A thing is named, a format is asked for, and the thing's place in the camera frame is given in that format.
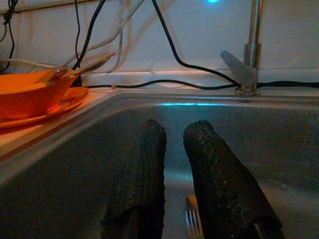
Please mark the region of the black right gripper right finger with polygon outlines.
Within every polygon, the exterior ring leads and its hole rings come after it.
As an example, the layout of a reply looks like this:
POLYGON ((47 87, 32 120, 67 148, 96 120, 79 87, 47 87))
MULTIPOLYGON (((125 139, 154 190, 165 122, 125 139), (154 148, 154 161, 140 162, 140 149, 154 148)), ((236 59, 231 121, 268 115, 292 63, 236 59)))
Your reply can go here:
POLYGON ((191 165, 206 239, 282 239, 282 223, 252 173, 206 120, 188 125, 191 165))

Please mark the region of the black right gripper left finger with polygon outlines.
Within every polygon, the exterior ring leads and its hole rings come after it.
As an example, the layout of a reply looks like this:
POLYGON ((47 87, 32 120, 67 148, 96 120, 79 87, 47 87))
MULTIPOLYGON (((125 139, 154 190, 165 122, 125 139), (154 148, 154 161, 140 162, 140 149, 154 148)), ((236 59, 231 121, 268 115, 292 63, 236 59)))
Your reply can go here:
POLYGON ((118 162, 101 222, 103 239, 160 239, 164 220, 165 129, 146 121, 118 162))

